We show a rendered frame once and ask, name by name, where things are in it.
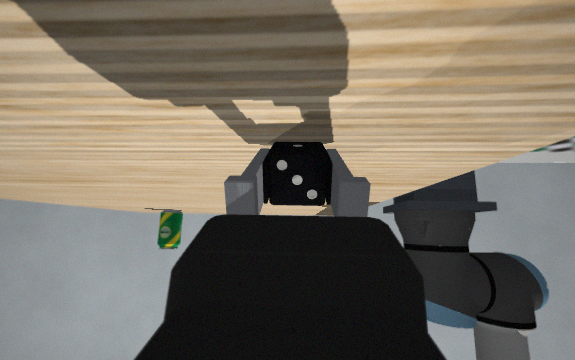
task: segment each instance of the black cube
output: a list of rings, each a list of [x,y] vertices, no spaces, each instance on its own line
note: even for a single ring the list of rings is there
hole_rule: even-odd
[[[332,163],[320,142],[274,143],[263,162],[264,202],[272,205],[331,203]]]

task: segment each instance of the green and yellow can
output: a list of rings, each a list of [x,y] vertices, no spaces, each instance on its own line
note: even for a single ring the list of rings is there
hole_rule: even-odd
[[[180,229],[183,213],[180,210],[167,210],[160,213],[158,246],[161,249],[176,249],[180,245]]]

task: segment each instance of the green can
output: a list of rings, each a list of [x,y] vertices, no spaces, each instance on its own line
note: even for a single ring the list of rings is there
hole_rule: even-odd
[[[176,249],[180,245],[180,229],[183,224],[181,210],[166,210],[160,213],[158,246],[161,249]]]

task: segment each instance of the soda can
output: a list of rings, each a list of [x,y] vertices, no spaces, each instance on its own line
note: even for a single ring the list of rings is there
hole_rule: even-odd
[[[176,249],[180,245],[180,229],[183,224],[182,210],[165,210],[160,213],[158,246],[161,249]]]

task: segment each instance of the white dot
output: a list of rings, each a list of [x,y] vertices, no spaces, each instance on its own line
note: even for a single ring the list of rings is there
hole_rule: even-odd
[[[278,162],[276,163],[276,167],[278,168],[278,170],[283,171],[285,169],[287,169],[287,161],[285,160],[278,160]]]

